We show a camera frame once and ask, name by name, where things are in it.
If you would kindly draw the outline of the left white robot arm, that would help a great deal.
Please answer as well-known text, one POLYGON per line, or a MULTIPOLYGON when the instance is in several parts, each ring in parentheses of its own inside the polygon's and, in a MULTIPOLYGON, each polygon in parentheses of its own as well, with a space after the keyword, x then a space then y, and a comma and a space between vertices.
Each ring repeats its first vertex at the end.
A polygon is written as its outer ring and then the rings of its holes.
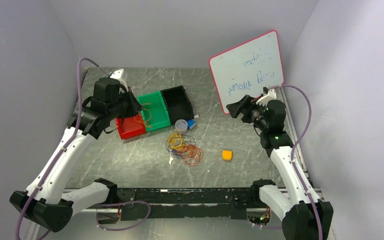
POLYGON ((62 230, 80 211, 93 205, 114 207, 117 185, 99 178, 90 185, 64 193, 71 173, 88 146, 116 118, 136 116, 142 105, 122 77, 102 77, 92 96, 73 111, 63 137, 40 174, 24 191, 16 190, 10 203, 26 218, 51 232, 62 230))

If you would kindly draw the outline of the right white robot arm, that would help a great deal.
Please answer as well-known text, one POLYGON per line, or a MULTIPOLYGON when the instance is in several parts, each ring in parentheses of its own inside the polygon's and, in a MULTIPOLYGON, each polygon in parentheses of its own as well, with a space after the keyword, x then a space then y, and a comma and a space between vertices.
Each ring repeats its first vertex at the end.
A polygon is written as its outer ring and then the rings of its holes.
POLYGON ((281 220, 287 240, 328 239, 334 209, 314 190, 295 156, 296 146, 284 130, 286 105, 277 99, 260 105, 255 98, 245 95, 226 108, 232 118, 242 115, 242 122, 260 130, 260 144, 279 171, 288 193, 281 193, 269 180, 258 180, 252 184, 250 202, 255 207, 268 205, 281 220))

